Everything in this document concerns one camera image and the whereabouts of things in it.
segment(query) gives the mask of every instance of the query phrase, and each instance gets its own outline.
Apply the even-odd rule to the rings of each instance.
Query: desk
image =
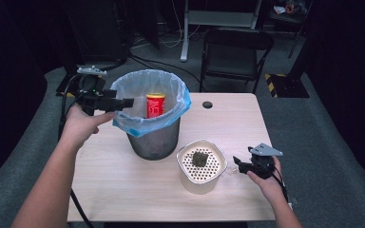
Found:
[[[247,146],[271,145],[256,96],[250,93],[191,93],[182,115],[176,151],[147,161],[111,123],[100,126],[80,149],[73,190],[93,221],[247,221],[275,219],[259,187],[238,172],[233,156],[250,158]],[[203,102],[211,102],[206,109]],[[183,187],[177,152],[197,139],[212,141],[227,159],[227,169],[208,194]],[[82,221],[70,201],[68,221]]]
[[[261,2],[262,0],[257,0],[255,12],[250,13],[189,10],[188,0],[185,0],[181,62],[186,62],[188,56],[188,25],[245,27],[254,29],[258,20]]]

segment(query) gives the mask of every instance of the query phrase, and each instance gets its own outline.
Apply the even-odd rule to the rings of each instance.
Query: office chair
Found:
[[[291,27],[296,30],[295,41],[292,45],[292,49],[290,50],[290,53],[288,56],[289,59],[292,57],[293,51],[295,50],[295,47],[298,43],[298,38],[300,37],[301,33],[303,32],[304,24],[309,16],[311,7],[313,6],[313,1],[314,0],[309,1],[309,6],[308,6],[307,12],[305,14],[290,15],[285,12],[281,13],[281,14],[277,14],[274,11],[273,6],[271,6],[271,8],[267,11],[267,13],[268,13],[267,18],[269,18],[271,21],[280,23],[284,26],[288,26],[288,27]]]

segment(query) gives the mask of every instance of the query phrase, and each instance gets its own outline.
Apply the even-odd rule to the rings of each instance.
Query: white strainer basket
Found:
[[[205,167],[192,163],[194,153],[208,154]],[[227,160],[212,142],[197,140],[184,146],[177,153],[177,161],[181,168],[182,185],[191,193],[206,194],[215,187],[216,182],[227,167]]]

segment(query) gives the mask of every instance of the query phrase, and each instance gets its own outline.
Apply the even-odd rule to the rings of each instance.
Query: black chair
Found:
[[[263,31],[249,28],[212,28],[203,38],[200,92],[205,76],[255,81],[256,93],[266,56],[274,39]],[[257,61],[257,52],[261,55]]]
[[[304,24],[309,16],[310,9],[313,6],[313,0],[306,1],[309,2],[309,5],[307,7],[307,12],[305,14],[295,14],[290,15],[287,13],[281,13],[277,14],[274,11],[273,6],[270,6],[270,9],[267,11],[267,18],[275,23],[279,23],[281,25],[284,25],[286,27],[290,27],[296,31],[295,33],[295,42],[292,45],[292,49],[290,50],[288,58],[290,59],[292,57],[293,51],[295,50],[296,44],[298,43],[298,38],[300,37],[301,33],[303,33]]]

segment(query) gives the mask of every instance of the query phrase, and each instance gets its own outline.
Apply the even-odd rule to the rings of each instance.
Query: red cylindrical container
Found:
[[[165,94],[148,93],[146,94],[147,118],[158,117],[164,113]]]

